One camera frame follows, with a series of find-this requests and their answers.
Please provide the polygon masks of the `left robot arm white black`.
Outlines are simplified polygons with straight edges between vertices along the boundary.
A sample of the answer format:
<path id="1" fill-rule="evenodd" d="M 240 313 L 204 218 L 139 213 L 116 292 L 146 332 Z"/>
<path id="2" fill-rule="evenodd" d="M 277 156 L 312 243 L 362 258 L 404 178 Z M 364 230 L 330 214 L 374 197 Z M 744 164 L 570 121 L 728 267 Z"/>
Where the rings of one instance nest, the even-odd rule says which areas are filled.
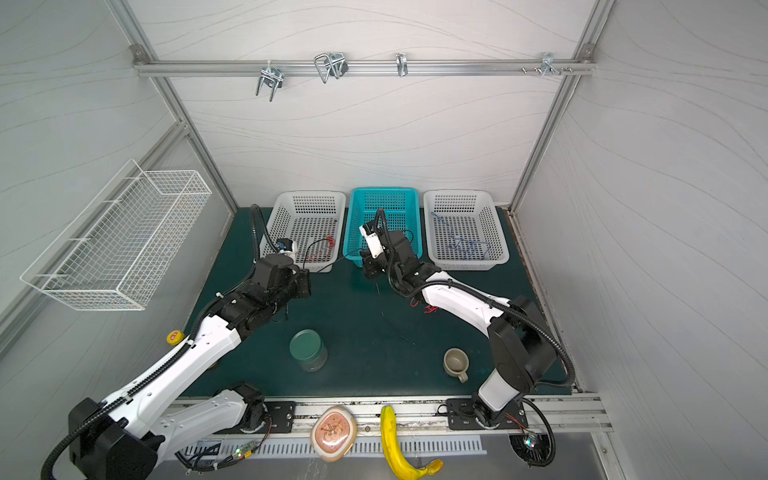
<path id="1" fill-rule="evenodd" d="M 41 478 L 53 478 L 57 460 L 67 453 L 88 479 L 145 479 L 167 456 L 212 433 L 270 428 L 263 395 L 243 382 L 166 413 L 195 380 L 290 300 L 309 297 L 310 273 L 295 261 L 296 243 L 289 238 L 266 241 L 271 253 L 256 252 L 245 278 L 217 294 L 168 354 L 102 401 L 86 398 L 70 411 L 69 433 L 44 460 Z"/>

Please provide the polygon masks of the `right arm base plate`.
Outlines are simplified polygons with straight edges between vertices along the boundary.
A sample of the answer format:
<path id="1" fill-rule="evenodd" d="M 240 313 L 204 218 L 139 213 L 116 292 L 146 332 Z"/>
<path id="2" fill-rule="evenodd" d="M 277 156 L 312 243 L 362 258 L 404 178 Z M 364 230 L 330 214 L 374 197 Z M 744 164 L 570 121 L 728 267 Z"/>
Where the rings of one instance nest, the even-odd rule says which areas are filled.
<path id="1" fill-rule="evenodd" d="M 526 430 L 528 421 L 521 403 L 509 402 L 493 411 L 479 398 L 449 398 L 437 407 L 436 414 L 447 418 L 452 431 Z"/>

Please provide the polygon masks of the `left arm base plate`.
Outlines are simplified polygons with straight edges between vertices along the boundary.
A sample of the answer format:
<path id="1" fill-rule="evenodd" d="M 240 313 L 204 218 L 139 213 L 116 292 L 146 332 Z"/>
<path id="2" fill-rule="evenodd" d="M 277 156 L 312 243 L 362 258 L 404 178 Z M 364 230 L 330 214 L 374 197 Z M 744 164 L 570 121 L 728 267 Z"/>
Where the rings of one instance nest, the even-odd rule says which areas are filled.
<path id="1" fill-rule="evenodd" d="M 266 401 L 266 413 L 271 420 L 272 434 L 288 434 L 293 430 L 297 403 L 294 401 Z"/>

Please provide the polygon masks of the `yellow banana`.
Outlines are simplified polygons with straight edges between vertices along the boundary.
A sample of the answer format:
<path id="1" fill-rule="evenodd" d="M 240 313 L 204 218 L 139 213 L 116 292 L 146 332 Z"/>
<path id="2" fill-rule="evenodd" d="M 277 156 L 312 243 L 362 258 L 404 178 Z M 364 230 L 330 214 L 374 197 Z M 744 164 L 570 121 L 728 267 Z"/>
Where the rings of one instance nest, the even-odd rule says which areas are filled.
<path id="1" fill-rule="evenodd" d="M 442 470 L 444 462 L 440 459 L 433 460 L 422 468 L 415 468 L 408 462 L 398 439 L 396 414 L 390 405 L 381 409 L 380 435 L 385 459 L 397 479 L 418 480 L 437 475 Z"/>

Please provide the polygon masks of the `beige ceramic mug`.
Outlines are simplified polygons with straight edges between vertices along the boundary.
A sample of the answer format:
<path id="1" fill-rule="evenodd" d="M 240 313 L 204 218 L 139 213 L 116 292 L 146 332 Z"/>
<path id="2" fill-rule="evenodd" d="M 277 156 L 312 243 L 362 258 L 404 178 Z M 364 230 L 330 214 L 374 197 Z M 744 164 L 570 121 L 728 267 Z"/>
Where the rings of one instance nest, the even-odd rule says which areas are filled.
<path id="1" fill-rule="evenodd" d="M 470 361 L 468 355 L 463 350 L 459 348 L 448 349 L 444 353 L 442 365 L 447 375 L 458 379 L 461 383 L 468 381 Z"/>

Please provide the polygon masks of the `metal clamp hook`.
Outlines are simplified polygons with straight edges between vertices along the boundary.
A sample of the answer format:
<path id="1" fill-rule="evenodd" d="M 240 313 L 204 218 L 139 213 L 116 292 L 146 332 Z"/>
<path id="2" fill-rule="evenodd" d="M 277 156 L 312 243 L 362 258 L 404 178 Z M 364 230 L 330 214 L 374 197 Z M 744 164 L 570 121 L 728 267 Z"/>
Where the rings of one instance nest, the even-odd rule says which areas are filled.
<path id="1" fill-rule="evenodd" d="M 349 70 L 346 57 L 340 52 L 321 53 L 314 58 L 313 64 L 323 84 L 330 78 L 340 79 Z"/>
<path id="2" fill-rule="evenodd" d="M 269 92 L 269 101 L 272 102 L 276 92 L 283 87 L 284 75 L 280 69 L 267 66 L 261 69 L 258 78 L 255 95 L 259 96 L 262 91 Z"/>
<path id="3" fill-rule="evenodd" d="M 396 70 L 399 77 L 406 77 L 408 75 L 408 61 L 404 53 L 400 52 L 396 54 Z"/>
<path id="4" fill-rule="evenodd" d="M 553 55 L 549 52 L 543 55 L 538 66 L 532 68 L 521 67 L 520 71 L 524 75 L 536 74 L 539 77 L 564 76 L 572 73 L 572 69 L 568 66 L 557 66 Z"/>

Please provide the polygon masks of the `green cylindrical container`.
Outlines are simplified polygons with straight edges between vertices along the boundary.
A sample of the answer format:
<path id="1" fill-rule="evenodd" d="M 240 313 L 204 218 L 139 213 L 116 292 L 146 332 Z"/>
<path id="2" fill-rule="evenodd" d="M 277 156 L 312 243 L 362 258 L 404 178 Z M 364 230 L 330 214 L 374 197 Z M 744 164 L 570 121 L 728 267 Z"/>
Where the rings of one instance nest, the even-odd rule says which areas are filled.
<path id="1" fill-rule="evenodd" d="M 328 358 L 328 351 L 319 333 L 312 329 L 297 332 L 290 340 L 292 358 L 306 372 L 321 369 Z"/>

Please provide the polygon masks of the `teal plastic basket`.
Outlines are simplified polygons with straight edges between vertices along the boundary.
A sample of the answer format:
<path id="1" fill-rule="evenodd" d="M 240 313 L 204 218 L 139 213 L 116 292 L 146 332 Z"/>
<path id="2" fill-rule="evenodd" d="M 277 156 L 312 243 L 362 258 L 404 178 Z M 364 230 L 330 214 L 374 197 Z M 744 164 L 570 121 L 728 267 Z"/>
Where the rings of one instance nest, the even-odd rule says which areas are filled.
<path id="1" fill-rule="evenodd" d="M 361 251 L 367 245 L 359 227 L 372 221 L 379 209 L 385 211 L 389 229 L 405 233 L 415 254 L 421 258 L 423 239 L 418 191 L 400 187 L 357 188 L 352 192 L 345 224 L 344 257 L 358 268 L 362 267 Z"/>

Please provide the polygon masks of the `white plastic basket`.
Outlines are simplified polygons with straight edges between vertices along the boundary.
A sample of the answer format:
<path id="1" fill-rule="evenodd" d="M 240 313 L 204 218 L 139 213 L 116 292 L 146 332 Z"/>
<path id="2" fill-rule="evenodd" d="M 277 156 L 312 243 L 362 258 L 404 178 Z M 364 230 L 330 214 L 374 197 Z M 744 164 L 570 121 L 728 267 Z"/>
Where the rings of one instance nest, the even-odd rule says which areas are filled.
<path id="1" fill-rule="evenodd" d="M 480 190 L 423 194 L 429 258 L 443 270 L 488 271 L 509 260 L 496 205 Z"/>
<path id="2" fill-rule="evenodd" d="M 338 259 L 347 197 L 334 191 L 281 193 L 266 223 L 271 239 L 294 242 L 296 264 L 312 273 L 330 273 Z"/>

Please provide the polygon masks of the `pink round toy dish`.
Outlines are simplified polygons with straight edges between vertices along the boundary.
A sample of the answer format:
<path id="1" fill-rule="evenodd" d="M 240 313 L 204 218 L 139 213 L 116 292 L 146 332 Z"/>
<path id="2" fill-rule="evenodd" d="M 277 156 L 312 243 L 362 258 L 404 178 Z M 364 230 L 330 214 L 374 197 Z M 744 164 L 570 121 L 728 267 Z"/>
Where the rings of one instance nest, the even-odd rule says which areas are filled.
<path id="1" fill-rule="evenodd" d="M 310 441 L 320 459 L 331 463 L 340 460 L 352 449 L 357 435 L 358 426 L 353 414 L 344 406 L 335 405 L 315 422 Z"/>

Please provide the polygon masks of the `right white plastic basket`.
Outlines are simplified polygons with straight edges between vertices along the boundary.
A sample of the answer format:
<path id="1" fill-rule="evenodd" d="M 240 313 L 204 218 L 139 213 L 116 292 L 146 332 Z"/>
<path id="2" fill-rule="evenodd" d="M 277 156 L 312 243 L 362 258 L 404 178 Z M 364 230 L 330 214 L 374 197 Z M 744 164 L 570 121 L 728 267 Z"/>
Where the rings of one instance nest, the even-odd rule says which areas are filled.
<path id="1" fill-rule="evenodd" d="M 496 205 L 480 190 L 423 194 L 429 258 L 443 270 L 488 271 L 509 260 Z"/>

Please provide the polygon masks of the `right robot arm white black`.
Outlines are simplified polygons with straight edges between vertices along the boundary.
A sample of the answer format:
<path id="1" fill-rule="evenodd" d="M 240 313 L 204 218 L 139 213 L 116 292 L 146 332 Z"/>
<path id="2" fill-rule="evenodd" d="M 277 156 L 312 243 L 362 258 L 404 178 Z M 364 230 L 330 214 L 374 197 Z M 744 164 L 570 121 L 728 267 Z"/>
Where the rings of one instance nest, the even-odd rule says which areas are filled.
<path id="1" fill-rule="evenodd" d="M 523 403 L 539 385 L 574 384 L 571 357 L 530 299 L 511 301 L 487 294 L 421 261 L 407 236 L 389 228 L 382 209 L 359 232 L 367 244 L 361 253 L 366 277 L 384 275 L 399 296 L 451 313 L 487 337 L 494 368 L 472 404 L 480 427 L 497 427 L 505 409 Z"/>

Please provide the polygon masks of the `left white plastic basket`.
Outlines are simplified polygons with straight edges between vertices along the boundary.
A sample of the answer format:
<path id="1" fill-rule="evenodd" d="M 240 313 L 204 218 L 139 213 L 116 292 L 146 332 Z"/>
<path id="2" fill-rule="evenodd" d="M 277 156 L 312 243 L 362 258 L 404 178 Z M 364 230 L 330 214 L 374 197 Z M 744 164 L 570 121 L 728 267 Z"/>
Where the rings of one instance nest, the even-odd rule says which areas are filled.
<path id="1" fill-rule="evenodd" d="M 338 259 L 347 197 L 334 191 L 281 193 L 266 223 L 271 239 L 294 242 L 296 264 L 312 273 L 330 273 Z"/>

